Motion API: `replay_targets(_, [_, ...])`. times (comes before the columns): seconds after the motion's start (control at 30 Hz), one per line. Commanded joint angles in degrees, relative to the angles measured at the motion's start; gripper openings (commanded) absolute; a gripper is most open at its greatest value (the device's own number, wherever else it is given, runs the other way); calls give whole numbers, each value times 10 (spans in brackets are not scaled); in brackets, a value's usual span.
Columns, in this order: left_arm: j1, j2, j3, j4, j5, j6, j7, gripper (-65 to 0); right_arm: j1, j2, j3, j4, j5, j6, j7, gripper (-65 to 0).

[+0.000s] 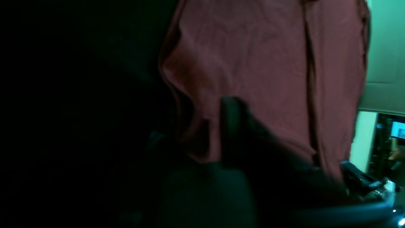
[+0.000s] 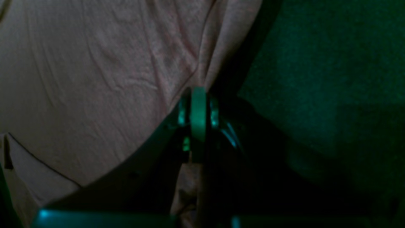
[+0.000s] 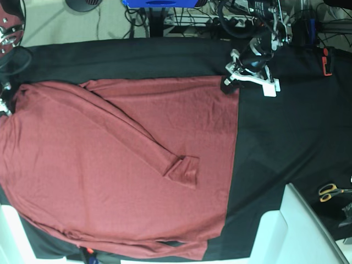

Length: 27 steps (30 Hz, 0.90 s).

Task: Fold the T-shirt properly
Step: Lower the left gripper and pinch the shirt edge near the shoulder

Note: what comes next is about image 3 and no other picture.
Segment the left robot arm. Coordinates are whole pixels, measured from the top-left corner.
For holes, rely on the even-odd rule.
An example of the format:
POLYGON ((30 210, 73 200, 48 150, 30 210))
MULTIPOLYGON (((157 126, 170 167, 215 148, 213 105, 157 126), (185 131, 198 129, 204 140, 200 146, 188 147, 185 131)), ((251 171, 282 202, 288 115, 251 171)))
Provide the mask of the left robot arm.
POLYGON ((235 30, 225 19, 223 9, 228 1, 220 1, 217 7, 219 22, 226 33, 235 39, 250 39, 243 49, 232 49, 225 69, 228 75, 223 79, 221 91, 232 94, 236 85, 251 82, 262 87, 265 97, 276 97, 281 91, 280 81, 272 76, 268 62, 274 53, 292 40, 290 16, 282 11, 280 1, 232 1, 233 9, 246 19, 244 30, 235 30))

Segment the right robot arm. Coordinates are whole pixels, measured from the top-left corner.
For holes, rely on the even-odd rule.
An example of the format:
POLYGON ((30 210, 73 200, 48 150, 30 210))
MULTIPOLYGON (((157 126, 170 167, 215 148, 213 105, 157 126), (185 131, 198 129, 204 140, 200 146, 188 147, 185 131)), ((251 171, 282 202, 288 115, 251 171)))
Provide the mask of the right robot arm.
POLYGON ((12 115, 11 78, 32 61, 32 53, 21 45, 26 18, 24 1, 1 1, 1 115, 12 115))

